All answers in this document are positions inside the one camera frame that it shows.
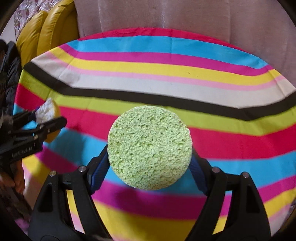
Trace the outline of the person left hand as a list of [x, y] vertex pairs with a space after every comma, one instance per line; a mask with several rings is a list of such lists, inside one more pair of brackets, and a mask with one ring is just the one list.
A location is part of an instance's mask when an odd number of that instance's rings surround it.
[[12, 175], [4, 170], [1, 170], [1, 189], [11, 187], [14, 188], [17, 193], [23, 194], [26, 185], [22, 160], [15, 162], [14, 168], [15, 170]]

